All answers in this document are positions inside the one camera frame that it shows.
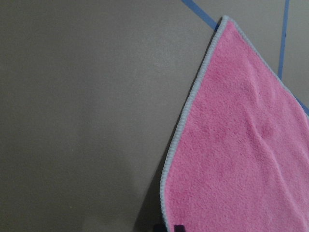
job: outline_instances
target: gray wall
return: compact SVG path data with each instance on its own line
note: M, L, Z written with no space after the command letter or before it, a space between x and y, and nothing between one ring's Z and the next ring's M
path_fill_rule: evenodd
M197 0L275 72L283 0ZM284 83L309 106L309 3L291 1ZM213 31L180 0L0 2L0 231L149 230Z

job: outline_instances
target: black object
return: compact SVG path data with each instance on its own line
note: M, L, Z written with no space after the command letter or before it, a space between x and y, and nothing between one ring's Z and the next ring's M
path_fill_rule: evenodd
M185 232L184 225L174 225L174 232Z

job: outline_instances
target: pink towel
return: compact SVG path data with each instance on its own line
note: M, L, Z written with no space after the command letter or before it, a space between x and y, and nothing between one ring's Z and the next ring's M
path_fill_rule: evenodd
M169 232L309 232L309 118L224 16L164 166Z

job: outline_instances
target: blue painter's tape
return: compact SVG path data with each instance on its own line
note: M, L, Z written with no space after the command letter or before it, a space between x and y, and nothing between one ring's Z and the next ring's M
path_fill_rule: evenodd
M205 23L208 24L215 31L218 29L219 25L203 11L195 2L192 0L182 0L184 4L187 5L197 16L199 16Z
M295 98L296 98L296 100L298 100L300 106L303 107L305 113L309 116L309 109L305 106L304 103L302 103L302 102L300 101L300 99L298 99L297 97L295 97Z
M287 26L288 26L289 3L290 3L290 0L285 0L284 15L283 15L283 26L282 26L282 35L281 35L279 68L278 68L278 77L281 80L282 80L282 72L283 72L286 30L287 30Z

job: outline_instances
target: microfiber towel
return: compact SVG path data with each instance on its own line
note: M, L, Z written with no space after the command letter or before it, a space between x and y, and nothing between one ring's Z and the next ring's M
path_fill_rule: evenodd
M309 118L228 16L183 108L160 197L169 232L309 232Z

